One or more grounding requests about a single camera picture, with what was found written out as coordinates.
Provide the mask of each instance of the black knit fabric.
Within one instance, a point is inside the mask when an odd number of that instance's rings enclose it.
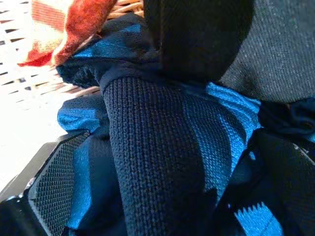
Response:
[[[128,234],[204,235],[251,135],[250,117],[245,128],[211,96],[141,77],[101,89]]]
[[[161,0],[164,69],[264,101],[310,97],[314,12],[311,0]]]

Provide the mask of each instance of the blue shiny fabric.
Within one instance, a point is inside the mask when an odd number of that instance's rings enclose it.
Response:
[[[58,68],[101,88],[58,114],[66,131],[92,132],[74,155],[67,226],[92,236],[299,235],[254,148],[261,103],[157,73],[142,20],[110,24],[108,37]]]

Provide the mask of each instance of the red blanket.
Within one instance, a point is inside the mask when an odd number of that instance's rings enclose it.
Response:
[[[117,0],[32,0],[19,66],[59,65],[101,29]]]

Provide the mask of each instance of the wicker basket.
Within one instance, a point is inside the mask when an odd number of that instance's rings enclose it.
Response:
[[[30,0],[0,1],[0,190],[19,173],[45,143],[64,134],[58,126],[57,111],[68,99],[98,93],[66,84],[55,69],[18,67],[26,34],[23,18]],[[143,16],[141,0],[118,0],[108,19],[128,12]]]

